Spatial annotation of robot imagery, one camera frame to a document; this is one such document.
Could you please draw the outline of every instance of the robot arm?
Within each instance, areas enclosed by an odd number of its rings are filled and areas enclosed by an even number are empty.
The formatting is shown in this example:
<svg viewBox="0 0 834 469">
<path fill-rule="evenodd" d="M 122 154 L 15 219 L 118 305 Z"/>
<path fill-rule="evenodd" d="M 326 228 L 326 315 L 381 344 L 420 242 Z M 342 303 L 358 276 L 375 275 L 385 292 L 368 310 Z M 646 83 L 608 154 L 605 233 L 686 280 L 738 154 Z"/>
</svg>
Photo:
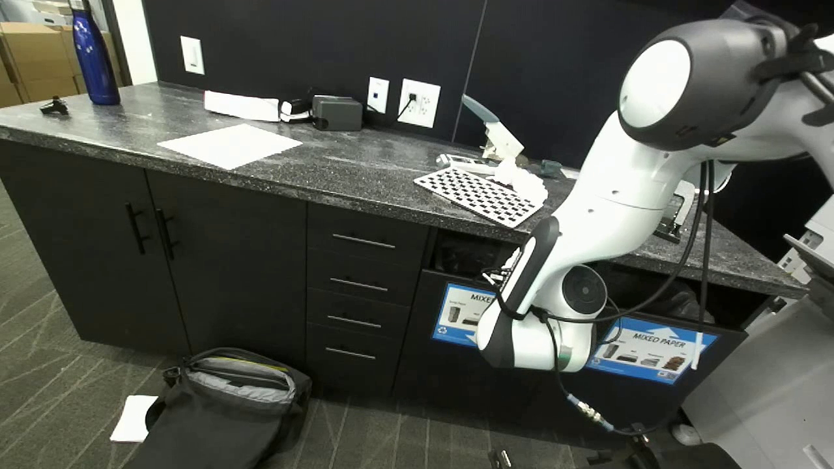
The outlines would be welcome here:
<svg viewBox="0 0 834 469">
<path fill-rule="evenodd" d="M 535 229 L 479 320 L 476 344 L 492 365 L 581 371 L 591 354 L 591 320 L 608 305 L 601 276 L 584 264 L 639 251 L 677 184 L 702 163 L 807 151 L 834 186 L 834 86 L 826 103 L 806 81 L 826 90 L 834 74 L 803 68 L 798 36 L 754 10 L 670 30 L 639 55 L 574 194 Z"/>
</svg>

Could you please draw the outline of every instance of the water bottle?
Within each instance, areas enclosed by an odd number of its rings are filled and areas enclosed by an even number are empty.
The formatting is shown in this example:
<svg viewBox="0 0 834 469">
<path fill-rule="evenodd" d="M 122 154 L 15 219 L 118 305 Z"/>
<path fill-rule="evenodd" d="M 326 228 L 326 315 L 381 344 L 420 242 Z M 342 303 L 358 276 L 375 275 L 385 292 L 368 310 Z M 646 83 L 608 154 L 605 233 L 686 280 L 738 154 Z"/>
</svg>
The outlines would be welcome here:
<svg viewBox="0 0 834 469">
<path fill-rule="evenodd" d="M 71 0 L 72 9 L 72 45 L 83 74 L 87 95 L 96 107 L 119 104 L 113 66 L 96 22 L 83 0 Z"/>
</svg>

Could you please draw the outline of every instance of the gray carpet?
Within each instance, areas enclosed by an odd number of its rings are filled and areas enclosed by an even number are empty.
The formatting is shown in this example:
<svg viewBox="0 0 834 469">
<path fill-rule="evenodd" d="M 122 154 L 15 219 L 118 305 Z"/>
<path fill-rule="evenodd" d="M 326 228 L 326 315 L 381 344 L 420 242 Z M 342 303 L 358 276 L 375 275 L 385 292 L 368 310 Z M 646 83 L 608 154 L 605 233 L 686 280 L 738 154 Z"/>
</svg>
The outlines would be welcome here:
<svg viewBox="0 0 834 469">
<path fill-rule="evenodd" d="M 118 469 L 138 445 L 109 443 L 126 397 L 160 393 L 162 359 L 76 337 L 0 186 L 0 469 Z M 268 469 L 574 469 L 574 448 L 436 421 L 397 405 L 313 402 L 299 442 Z"/>
</svg>

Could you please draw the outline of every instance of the label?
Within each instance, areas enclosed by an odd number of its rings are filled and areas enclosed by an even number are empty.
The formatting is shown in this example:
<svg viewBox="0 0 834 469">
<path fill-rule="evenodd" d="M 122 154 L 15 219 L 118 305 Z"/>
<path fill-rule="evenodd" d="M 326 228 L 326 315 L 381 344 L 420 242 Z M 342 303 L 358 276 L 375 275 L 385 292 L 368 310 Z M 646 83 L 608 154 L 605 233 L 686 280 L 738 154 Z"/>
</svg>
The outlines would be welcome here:
<svg viewBox="0 0 834 469">
<path fill-rule="evenodd" d="M 716 335 L 621 318 L 590 359 L 590 371 L 676 386 Z"/>
<path fill-rule="evenodd" d="M 433 340 L 476 350 L 474 331 L 492 297 L 489 289 L 448 281 Z"/>
</svg>

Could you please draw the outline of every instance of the gray granite countertop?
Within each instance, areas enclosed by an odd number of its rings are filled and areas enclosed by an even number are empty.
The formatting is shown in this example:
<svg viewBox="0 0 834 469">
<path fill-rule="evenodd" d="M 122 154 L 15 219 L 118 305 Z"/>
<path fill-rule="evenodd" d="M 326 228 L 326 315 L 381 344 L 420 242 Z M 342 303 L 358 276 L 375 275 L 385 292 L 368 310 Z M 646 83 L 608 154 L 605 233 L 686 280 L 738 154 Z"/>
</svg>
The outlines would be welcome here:
<svg viewBox="0 0 834 469">
<path fill-rule="evenodd" d="M 568 181 L 551 181 L 544 208 L 519 229 L 506 229 L 433 199 L 415 186 L 415 178 L 439 169 L 439 154 L 472 151 L 381 131 L 334 133 L 311 125 L 259 125 L 289 137 L 302 146 L 225 172 L 160 146 L 160 141 L 237 124 L 231 117 L 208 115 L 200 91 L 131 86 L 119 95 L 122 107 L 92 107 L 87 98 L 66 100 L 72 115 L 71 120 L 41 117 L 41 104 L 0 111 L 0 139 L 504 242 L 522 242 L 532 228 L 571 194 Z M 676 267 L 681 251 L 681 246 L 651 238 L 639 253 L 617 259 L 617 264 L 665 275 Z M 695 251 L 682 272 L 686 280 L 702 276 L 699 259 Z M 806 292 L 723 224 L 714 224 L 710 280 L 714 284 L 763 296 L 798 297 Z"/>
</svg>

